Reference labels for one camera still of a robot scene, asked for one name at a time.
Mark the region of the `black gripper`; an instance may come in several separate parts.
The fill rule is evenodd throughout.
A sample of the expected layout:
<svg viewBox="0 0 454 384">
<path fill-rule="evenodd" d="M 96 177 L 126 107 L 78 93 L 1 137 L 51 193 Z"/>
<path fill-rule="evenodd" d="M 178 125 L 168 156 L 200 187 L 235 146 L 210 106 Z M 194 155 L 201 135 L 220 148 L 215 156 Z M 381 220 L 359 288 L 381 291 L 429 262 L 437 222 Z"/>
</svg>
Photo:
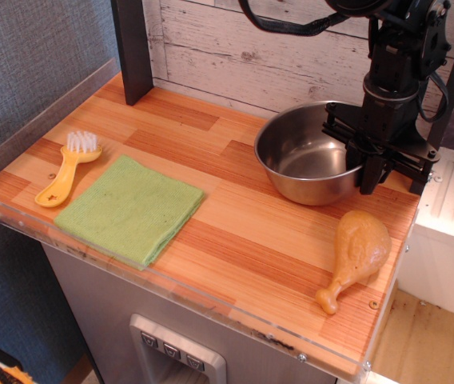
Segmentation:
<svg viewBox="0 0 454 384">
<path fill-rule="evenodd" d="M 360 193 L 370 195 L 396 171 L 425 183 L 440 155 L 416 128 L 425 91 L 388 98 L 366 93 L 362 106 L 329 102 L 323 132 L 342 142 L 347 169 L 364 164 Z"/>
</svg>

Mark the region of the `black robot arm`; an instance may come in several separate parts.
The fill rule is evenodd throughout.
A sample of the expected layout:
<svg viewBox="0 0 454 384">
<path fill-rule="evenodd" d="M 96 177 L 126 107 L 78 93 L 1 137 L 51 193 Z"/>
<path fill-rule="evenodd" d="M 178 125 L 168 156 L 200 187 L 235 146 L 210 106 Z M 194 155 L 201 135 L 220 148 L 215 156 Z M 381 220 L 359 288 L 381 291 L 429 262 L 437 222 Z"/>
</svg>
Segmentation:
<svg viewBox="0 0 454 384">
<path fill-rule="evenodd" d="M 368 18 L 371 66 L 362 105 L 328 103 L 323 131 L 344 143 L 347 169 L 361 169 L 361 194 L 371 194 L 394 170 L 426 182 L 440 156 L 416 121 L 435 122 L 448 107 L 448 90 L 436 71 L 452 48 L 445 33 L 450 2 L 328 4 L 346 18 Z"/>
</svg>

